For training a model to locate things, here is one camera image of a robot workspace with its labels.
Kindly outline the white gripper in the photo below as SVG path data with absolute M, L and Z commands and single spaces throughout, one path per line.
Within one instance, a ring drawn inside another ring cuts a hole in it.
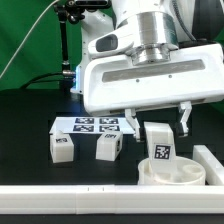
M 176 132 L 186 137 L 191 104 L 224 99 L 222 47 L 209 44 L 183 48 L 172 51 L 168 62 L 141 66 L 133 65 L 126 55 L 95 59 L 85 70 L 83 99 L 86 111 L 94 116 L 125 110 L 137 142 L 145 137 L 136 111 L 179 105 Z

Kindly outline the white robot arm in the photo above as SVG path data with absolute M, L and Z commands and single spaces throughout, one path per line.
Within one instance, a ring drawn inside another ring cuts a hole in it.
M 188 134 L 195 104 L 224 99 L 224 53 L 218 43 L 194 39 L 195 0 L 76 1 L 84 9 L 77 84 L 91 115 L 124 113 L 135 135 L 138 111 L 177 107 L 178 131 Z

